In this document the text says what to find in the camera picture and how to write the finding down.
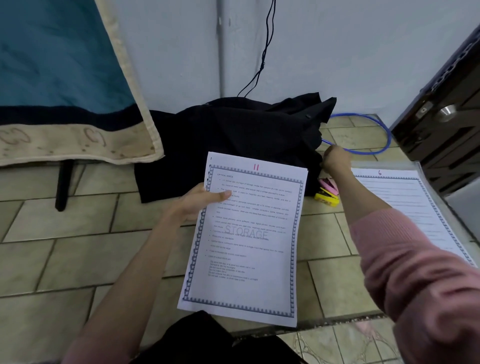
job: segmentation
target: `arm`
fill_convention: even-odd
[[[324,167],[337,183],[365,287],[395,322],[406,363],[477,363],[480,273],[431,244],[401,212],[353,176],[349,155],[327,150]]]
[[[122,272],[70,347],[63,363],[128,363],[138,352],[181,223],[230,191],[206,192],[203,184],[174,202]]]

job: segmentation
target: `metal door handle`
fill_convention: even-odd
[[[442,108],[435,114],[435,119],[438,122],[447,122],[452,120],[456,116],[456,106],[448,105]]]

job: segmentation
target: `hand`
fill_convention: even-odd
[[[181,221],[197,219],[200,210],[213,202],[222,202],[232,196],[232,191],[207,192],[204,183],[199,183],[175,201],[170,209],[172,213],[180,217]]]
[[[325,151],[323,167],[325,172],[335,176],[341,173],[351,173],[351,155],[340,146],[332,145]]]

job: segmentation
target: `black pants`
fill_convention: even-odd
[[[306,363],[277,336],[234,341],[213,317],[199,311],[170,326],[132,363]]]

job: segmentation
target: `blue cable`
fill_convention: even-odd
[[[350,152],[350,153],[353,153],[353,154],[360,154],[360,155],[364,155],[364,156],[371,156],[371,155],[374,155],[374,154],[380,154],[380,153],[383,153],[384,151],[386,151],[389,146],[390,146],[390,143],[392,142],[392,133],[390,132],[390,129],[383,123],[381,122],[380,120],[377,120],[373,117],[371,117],[370,115],[367,115],[367,114],[357,114],[355,112],[343,112],[341,114],[332,114],[332,116],[330,116],[330,118],[334,118],[336,116],[361,116],[363,118],[367,118],[367,119],[370,119],[374,122],[376,122],[378,125],[380,125],[387,133],[387,144],[381,149],[381,150],[377,150],[376,152],[359,152],[358,150],[352,150],[352,149],[347,149],[347,148],[343,148],[345,149],[347,152]],[[322,141],[329,144],[329,145],[332,145],[333,143],[332,142],[329,142],[328,140],[325,140],[322,138]]]

